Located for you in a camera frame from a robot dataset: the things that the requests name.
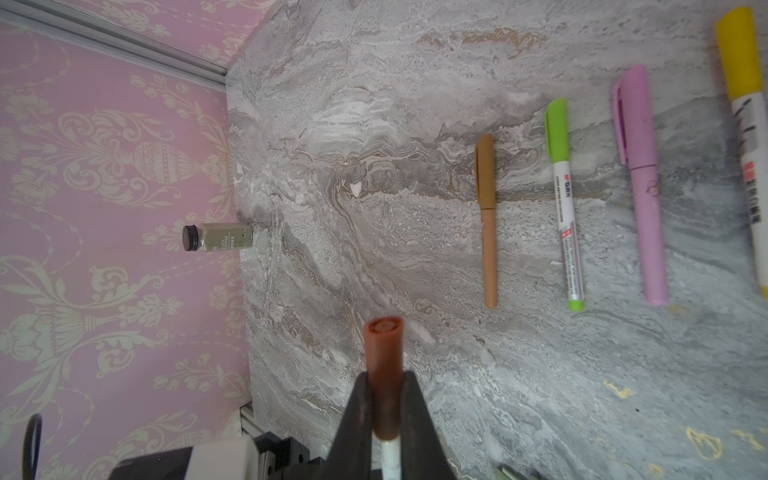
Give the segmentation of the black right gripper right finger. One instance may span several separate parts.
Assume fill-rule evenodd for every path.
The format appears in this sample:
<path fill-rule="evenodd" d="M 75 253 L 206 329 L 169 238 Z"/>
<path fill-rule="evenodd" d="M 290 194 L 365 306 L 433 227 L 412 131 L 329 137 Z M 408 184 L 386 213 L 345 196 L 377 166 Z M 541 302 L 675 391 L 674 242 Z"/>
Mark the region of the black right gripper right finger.
<path fill-rule="evenodd" d="M 404 373 L 400 394 L 400 436 L 403 479 L 456 479 L 412 371 Z"/>

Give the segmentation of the light green pen cap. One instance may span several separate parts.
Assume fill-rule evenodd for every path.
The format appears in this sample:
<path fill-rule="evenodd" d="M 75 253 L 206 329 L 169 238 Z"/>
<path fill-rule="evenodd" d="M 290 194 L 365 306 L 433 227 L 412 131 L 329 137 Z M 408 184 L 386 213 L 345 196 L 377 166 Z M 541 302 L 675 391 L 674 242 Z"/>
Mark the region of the light green pen cap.
<path fill-rule="evenodd" d="M 567 100 L 558 98 L 549 103 L 545 114 L 546 150 L 552 163 L 568 161 L 569 129 Z"/>

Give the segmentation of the pink pen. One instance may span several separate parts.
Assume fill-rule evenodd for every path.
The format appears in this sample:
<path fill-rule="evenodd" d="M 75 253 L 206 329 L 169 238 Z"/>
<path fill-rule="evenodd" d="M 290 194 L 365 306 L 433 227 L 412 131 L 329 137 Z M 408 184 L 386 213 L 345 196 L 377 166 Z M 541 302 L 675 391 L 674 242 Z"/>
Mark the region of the pink pen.
<path fill-rule="evenodd" d="M 644 296 L 651 305 L 665 306 L 668 304 L 669 290 L 658 165 L 635 170 L 629 169 L 629 172 Z"/>

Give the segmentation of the white pen red label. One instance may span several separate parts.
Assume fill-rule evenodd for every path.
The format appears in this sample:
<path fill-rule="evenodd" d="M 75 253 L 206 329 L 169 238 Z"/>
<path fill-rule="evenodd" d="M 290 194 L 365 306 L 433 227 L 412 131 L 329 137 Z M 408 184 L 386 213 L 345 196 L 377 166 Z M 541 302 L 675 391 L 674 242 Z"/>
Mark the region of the white pen red label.
<path fill-rule="evenodd" d="M 381 441 L 381 471 L 383 480 L 401 480 L 401 438 Z"/>

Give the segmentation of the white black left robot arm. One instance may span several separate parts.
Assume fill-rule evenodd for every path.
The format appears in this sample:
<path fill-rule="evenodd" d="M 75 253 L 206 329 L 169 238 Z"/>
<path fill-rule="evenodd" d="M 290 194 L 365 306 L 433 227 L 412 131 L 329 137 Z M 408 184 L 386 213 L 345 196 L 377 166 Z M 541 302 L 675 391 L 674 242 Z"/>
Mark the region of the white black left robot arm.
<path fill-rule="evenodd" d="M 323 463 L 296 439 L 268 432 L 122 460 L 109 479 L 312 479 Z"/>

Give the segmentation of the white pen green end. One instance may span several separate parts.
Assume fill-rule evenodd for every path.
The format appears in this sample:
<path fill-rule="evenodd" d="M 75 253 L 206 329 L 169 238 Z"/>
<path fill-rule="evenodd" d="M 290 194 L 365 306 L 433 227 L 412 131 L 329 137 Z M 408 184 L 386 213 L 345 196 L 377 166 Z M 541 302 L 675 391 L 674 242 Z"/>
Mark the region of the white pen green end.
<path fill-rule="evenodd" d="M 573 179 L 569 160 L 551 163 L 557 206 L 557 228 L 560 236 L 568 305 L 571 311 L 581 312 L 585 307 L 585 291 L 578 248 Z"/>

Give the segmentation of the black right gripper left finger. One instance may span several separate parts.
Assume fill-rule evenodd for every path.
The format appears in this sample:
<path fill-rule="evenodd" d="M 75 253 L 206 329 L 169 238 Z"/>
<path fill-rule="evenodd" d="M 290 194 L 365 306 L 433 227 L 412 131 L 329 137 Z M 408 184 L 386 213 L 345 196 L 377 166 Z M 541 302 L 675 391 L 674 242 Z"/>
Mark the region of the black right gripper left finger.
<path fill-rule="evenodd" d="M 372 392 L 366 372 L 356 378 L 341 423 L 317 479 L 364 480 L 371 475 Z"/>

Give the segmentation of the yellow pen cap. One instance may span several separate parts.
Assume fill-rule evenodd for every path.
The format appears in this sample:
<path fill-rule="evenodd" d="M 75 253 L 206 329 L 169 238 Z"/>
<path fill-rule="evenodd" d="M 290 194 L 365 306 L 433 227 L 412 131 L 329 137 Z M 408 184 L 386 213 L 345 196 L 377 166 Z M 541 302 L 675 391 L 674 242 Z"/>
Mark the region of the yellow pen cap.
<path fill-rule="evenodd" d="M 763 76 L 751 7 L 729 11 L 715 25 L 715 34 L 730 101 L 763 91 Z"/>

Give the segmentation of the white pen yellow end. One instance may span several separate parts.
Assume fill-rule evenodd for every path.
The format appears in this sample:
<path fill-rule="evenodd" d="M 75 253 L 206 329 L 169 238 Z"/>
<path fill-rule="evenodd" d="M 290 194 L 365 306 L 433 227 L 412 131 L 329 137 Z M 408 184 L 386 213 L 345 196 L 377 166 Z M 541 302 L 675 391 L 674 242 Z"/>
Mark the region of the white pen yellow end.
<path fill-rule="evenodd" d="M 740 165 L 747 197 L 756 277 L 767 291 L 767 108 L 765 95 L 730 101 L 739 134 Z"/>

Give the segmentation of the orange brown pen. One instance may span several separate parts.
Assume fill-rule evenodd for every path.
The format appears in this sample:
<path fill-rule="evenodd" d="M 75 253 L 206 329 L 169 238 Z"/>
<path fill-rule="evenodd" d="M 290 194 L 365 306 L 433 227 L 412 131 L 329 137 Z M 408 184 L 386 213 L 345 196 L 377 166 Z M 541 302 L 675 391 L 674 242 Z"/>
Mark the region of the orange brown pen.
<path fill-rule="evenodd" d="M 489 309 L 498 306 L 498 270 L 496 243 L 496 208 L 481 212 L 484 303 Z"/>

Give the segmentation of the pink pen cap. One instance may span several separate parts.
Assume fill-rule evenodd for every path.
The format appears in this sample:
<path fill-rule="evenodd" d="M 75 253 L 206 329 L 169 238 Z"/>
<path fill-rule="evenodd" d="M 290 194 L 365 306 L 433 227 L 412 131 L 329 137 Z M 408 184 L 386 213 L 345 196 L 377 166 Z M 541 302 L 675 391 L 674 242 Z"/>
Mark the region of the pink pen cap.
<path fill-rule="evenodd" d="M 631 170 L 658 165 L 647 68 L 638 64 L 616 82 L 612 112 L 620 163 Z"/>

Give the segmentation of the red brown pen cap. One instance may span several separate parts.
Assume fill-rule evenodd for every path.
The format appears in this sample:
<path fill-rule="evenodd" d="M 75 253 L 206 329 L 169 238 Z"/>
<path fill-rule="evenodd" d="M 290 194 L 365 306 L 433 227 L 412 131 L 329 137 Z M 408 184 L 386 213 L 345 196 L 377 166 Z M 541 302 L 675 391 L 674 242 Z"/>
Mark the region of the red brown pen cap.
<path fill-rule="evenodd" d="M 373 432 L 383 441 L 394 440 L 400 431 L 403 333 L 404 321 L 397 316 L 373 319 L 363 329 Z"/>

